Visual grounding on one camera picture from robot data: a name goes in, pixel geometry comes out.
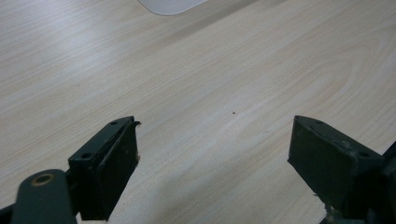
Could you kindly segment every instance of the white object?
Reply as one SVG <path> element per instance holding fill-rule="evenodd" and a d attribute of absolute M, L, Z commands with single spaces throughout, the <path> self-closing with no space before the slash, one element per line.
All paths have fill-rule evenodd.
<path fill-rule="evenodd" d="M 175 15 L 206 0 L 139 0 L 148 10 L 160 15 Z"/>

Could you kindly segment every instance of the wood grain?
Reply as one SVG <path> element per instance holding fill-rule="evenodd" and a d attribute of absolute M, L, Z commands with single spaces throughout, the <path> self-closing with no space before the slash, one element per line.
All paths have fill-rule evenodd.
<path fill-rule="evenodd" d="M 0 3 L 0 206 L 134 115 L 141 162 L 109 223 L 319 223 L 293 116 L 378 152 L 396 136 L 396 2 Z"/>

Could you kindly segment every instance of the table surface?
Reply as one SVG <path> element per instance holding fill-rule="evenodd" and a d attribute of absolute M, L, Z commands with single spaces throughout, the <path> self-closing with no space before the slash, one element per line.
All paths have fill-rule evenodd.
<path fill-rule="evenodd" d="M 141 161 L 109 223 L 319 223 L 287 163 L 294 115 L 383 153 L 396 136 L 396 2 L 0 3 L 0 206 L 113 119 Z"/>

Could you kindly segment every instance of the light wood surface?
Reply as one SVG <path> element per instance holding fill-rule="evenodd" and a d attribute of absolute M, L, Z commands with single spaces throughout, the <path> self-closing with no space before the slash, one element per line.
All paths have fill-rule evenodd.
<path fill-rule="evenodd" d="M 0 3 L 0 206 L 134 115 L 141 161 L 109 223 L 319 223 L 287 163 L 296 114 L 396 139 L 396 1 Z"/>

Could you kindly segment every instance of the wooden desk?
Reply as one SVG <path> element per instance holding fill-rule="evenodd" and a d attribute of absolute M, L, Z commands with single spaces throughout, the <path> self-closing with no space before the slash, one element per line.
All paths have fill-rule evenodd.
<path fill-rule="evenodd" d="M 141 162 L 109 223 L 318 223 L 287 164 L 296 114 L 380 153 L 396 136 L 396 2 L 0 3 L 0 206 L 134 115 Z"/>

